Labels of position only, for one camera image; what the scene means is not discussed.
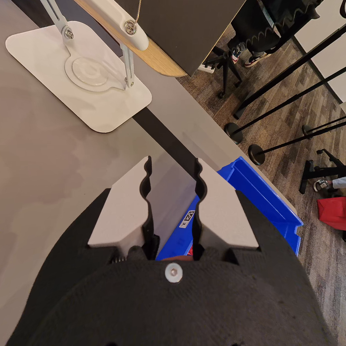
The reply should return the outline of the blue plastic bin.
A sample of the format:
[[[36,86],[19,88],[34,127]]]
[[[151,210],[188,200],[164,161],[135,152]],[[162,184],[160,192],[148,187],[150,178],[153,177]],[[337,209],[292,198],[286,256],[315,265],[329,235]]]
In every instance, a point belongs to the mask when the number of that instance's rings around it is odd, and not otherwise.
[[[298,256],[301,238],[297,235],[297,228],[303,226],[303,222],[254,168],[240,156],[217,173],[236,190],[241,191],[266,216]],[[195,194],[194,199],[184,209],[184,214],[181,214],[172,234],[158,251],[157,261],[192,255],[192,222],[198,201],[199,197]]]

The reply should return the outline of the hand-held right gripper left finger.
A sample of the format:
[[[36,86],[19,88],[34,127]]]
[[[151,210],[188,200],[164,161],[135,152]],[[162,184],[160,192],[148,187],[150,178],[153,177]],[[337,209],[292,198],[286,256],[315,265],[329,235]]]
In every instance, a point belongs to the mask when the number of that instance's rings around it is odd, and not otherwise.
[[[133,246],[151,245],[154,223],[150,202],[152,158],[144,157],[110,188],[88,246],[116,247],[127,254]]]

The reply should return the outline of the black stand pole round base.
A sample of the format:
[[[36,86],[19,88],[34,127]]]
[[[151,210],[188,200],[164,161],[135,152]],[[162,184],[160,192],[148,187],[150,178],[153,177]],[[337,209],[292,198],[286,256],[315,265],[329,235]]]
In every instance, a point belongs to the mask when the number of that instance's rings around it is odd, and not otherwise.
[[[232,139],[232,141],[235,144],[240,144],[243,141],[243,130],[245,130],[246,128],[252,126],[253,124],[259,122],[260,120],[265,119],[266,117],[268,117],[269,115],[282,109],[283,107],[290,105],[291,103],[295,102],[296,100],[305,96],[306,94],[312,92],[313,90],[319,88],[320,86],[327,84],[329,81],[331,81],[331,80],[335,79],[336,77],[344,74],[345,72],[346,72],[346,67],[341,68],[340,70],[333,73],[332,75],[330,75],[326,78],[323,78],[321,81],[315,83],[314,85],[310,86],[309,88],[305,89],[304,91],[290,97],[288,100],[275,106],[271,110],[265,112],[261,116],[255,118],[254,120],[250,121],[249,123],[247,123],[246,125],[244,125],[242,127],[239,127],[236,123],[228,123],[225,125],[224,131]]]
[[[289,146],[295,143],[299,143],[301,141],[311,140],[315,136],[319,136],[327,132],[330,132],[334,129],[341,128],[346,125],[345,120],[346,120],[346,116],[343,116],[331,122],[317,126],[315,128],[312,128],[308,125],[303,125],[301,128],[303,133],[302,136],[300,136],[299,138],[287,141],[285,143],[282,143],[280,145],[276,145],[269,149],[262,149],[259,145],[252,144],[248,148],[249,158],[255,165],[260,166],[265,162],[265,155],[267,153],[284,148],[286,146]]]

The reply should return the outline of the red bucket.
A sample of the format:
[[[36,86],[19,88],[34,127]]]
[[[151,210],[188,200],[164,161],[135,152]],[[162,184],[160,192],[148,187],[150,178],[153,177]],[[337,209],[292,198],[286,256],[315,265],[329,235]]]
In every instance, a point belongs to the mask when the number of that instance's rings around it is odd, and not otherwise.
[[[336,230],[346,230],[346,197],[318,199],[318,219]]]

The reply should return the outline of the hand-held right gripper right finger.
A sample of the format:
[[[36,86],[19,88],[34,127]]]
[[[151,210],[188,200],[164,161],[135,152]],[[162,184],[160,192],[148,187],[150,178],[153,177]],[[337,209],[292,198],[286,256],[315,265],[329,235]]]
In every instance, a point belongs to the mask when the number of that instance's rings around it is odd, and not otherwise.
[[[193,252],[209,247],[256,250],[259,244],[235,188],[201,158],[195,159],[194,175],[199,201],[192,223]]]

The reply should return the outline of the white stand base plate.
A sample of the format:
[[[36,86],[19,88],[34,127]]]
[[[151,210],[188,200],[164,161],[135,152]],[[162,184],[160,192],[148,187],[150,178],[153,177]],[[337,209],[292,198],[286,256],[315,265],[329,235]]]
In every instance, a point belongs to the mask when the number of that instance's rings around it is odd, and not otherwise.
[[[68,22],[67,42],[55,26],[11,35],[8,52],[95,132],[112,132],[152,101],[136,77],[127,86],[123,61],[92,28]]]

